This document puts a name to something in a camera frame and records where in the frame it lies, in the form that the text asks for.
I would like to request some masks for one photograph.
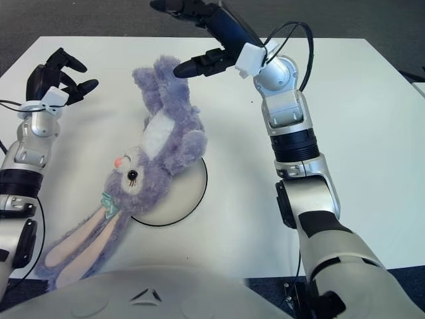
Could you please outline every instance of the teal ribbon bow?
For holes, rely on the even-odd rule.
[[[114,203],[114,200],[112,199],[112,196],[108,193],[102,193],[102,200],[100,201],[100,203],[102,203],[102,205],[106,208],[106,220],[111,219],[119,211],[118,207]]]

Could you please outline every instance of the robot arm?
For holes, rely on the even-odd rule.
[[[37,196],[53,142],[59,136],[62,107],[81,101],[98,85],[97,80],[76,84],[61,69],[86,72],[86,67],[62,48],[38,65],[27,82],[27,101],[21,106],[23,120],[17,141],[0,169],[0,300],[10,274],[28,265],[33,255],[37,222]],[[59,84],[67,85],[62,90]]]
[[[184,62],[174,71],[177,77],[209,76],[234,64],[242,77],[254,77],[263,98],[262,113],[276,171],[282,178],[276,184],[279,208],[285,225],[298,232],[309,304],[316,316],[423,318],[365,242],[340,224],[337,192],[325,156],[319,152],[307,102],[296,88],[298,69],[293,60],[277,56],[265,64],[276,45],[261,43],[222,3],[156,0],[151,5],[179,19],[195,21],[224,47]]]

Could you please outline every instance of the black circular rim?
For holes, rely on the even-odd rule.
[[[192,215],[192,213],[196,210],[196,208],[198,208],[199,204],[201,203],[201,201],[204,199],[205,193],[207,192],[207,187],[208,187],[208,169],[207,169],[207,164],[205,163],[204,158],[201,158],[202,162],[204,164],[204,168],[205,168],[205,174],[207,176],[207,178],[205,179],[205,187],[204,187],[204,192],[202,193],[201,198],[199,199],[198,203],[193,207],[193,209],[184,217],[172,222],[172,223],[168,223],[168,224],[162,224],[162,225],[152,225],[149,223],[145,223],[143,221],[140,221],[139,219],[135,218],[134,216],[131,216],[131,219],[133,219],[134,221],[138,222],[139,224],[145,225],[145,226],[150,226],[150,227],[166,227],[166,226],[171,226],[177,223],[180,223],[183,219],[186,219],[188,216]]]

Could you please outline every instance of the gray carpet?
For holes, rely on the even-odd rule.
[[[42,35],[208,36],[192,24],[153,12],[148,3],[146,0],[0,0],[0,75]],[[282,22],[305,21],[315,37],[365,38],[398,69],[421,74],[420,67],[425,65],[425,0],[228,0],[227,3],[261,37]],[[415,267],[392,273],[425,310],[424,270]],[[281,278],[258,279],[251,280],[250,286],[279,304],[283,298],[282,283]],[[43,293],[44,288],[43,282],[24,282],[5,297],[0,311]]]

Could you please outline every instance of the stuffed bunny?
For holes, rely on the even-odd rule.
[[[36,274],[49,290],[94,274],[114,253],[133,214],[148,212],[169,190],[172,176],[202,157],[207,138],[186,79],[174,77],[176,58],[133,71],[151,116],[141,143],[118,158],[102,194],[102,206],[45,249]]]

